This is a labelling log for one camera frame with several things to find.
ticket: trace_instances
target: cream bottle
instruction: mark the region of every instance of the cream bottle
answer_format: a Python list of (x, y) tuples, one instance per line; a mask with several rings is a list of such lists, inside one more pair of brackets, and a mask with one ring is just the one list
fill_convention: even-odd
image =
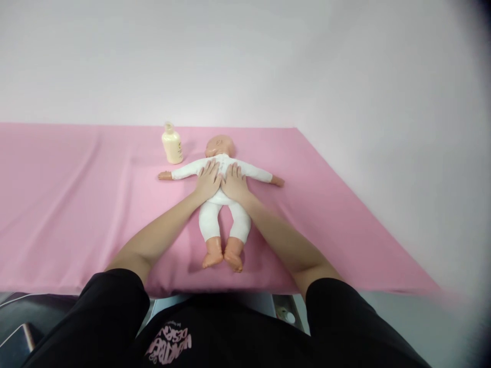
[(174, 130), (174, 125), (165, 123), (165, 132), (162, 134), (167, 161), (171, 164), (180, 164), (183, 161), (183, 151), (181, 149), (181, 136)]

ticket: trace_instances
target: white baby clothing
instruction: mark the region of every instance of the white baby clothing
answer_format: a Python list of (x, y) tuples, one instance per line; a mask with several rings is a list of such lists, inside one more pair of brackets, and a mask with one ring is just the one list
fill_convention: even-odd
[[(258, 169), (255, 166), (247, 164), (243, 161), (230, 158), (227, 154), (219, 154), (214, 157), (207, 157), (196, 160), (187, 164), (180, 169), (172, 172), (172, 179), (179, 180), (191, 175), (199, 174), (201, 168), (205, 167), (207, 162), (215, 159), (220, 164), (218, 173), (221, 173), (226, 179), (227, 168), (229, 165), (237, 162), (242, 169), (242, 174), (249, 176), (253, 179), (270, 183), (273, 179), (273, 175), (269, 172)], [(220, 236), (220, 227), (218, 225), (218, 213), (223, 205), (228, 205), (234, 224), (230, 230), (230, 236), (240, 239), (243, 243), (246, 242), (249, 231), (251, 230), (251, 218), (246, 213), (244, 208), (236, 201), (230, 199), (225, 195), (223, 190), (218, 189), (216, 194), (208, 199), (199, 211), (199, 229), (205, 241), (213, 237)]]

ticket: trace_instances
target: bottle cap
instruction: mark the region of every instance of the bottle cap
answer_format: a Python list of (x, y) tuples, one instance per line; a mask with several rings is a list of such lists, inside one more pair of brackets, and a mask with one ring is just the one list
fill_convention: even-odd
[(295, 316), (293, 313), (288, 312), (285, 316), (285, 319), (288, 323), (294, 324), (295, 323)]
[(166, 122), (165, 123), (165, 132), (167, 134), (172, 134), (174, 133), (174, 125), (171, 122)]

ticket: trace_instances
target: doll head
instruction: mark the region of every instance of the doll head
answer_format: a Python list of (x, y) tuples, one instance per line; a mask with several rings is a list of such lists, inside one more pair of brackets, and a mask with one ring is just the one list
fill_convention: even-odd
[(213, 157), (221, 153), (226, 153), (230, 157), (235, 156), (234, 141), (228, 135), (214, 136), (206, 144), (206, 157)]

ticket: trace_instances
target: pink cloth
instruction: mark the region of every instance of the pink cloth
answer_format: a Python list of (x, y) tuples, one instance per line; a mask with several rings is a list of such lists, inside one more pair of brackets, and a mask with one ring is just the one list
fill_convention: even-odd
[[(185, 160), (165, 160), (161, 127), (0, 124), (0, 291), (78, 294), (124, 243), (189, 194), (195, 177), (157, 174), (203, 157), (207, 140), (229, 134), (237, 158), (286, 180), (250, 180), (251, 190), (314, 243), (355, 288), (428, 292), (438, 286), (334, 173), (297, 129), (183, 128)], [(220, 213), (222, 238), (231, 227)], [(202, 270), (197, 212), (153, 269), (153, 297), (176, 291), (295, 293), (253, 226), (244, 270)]]

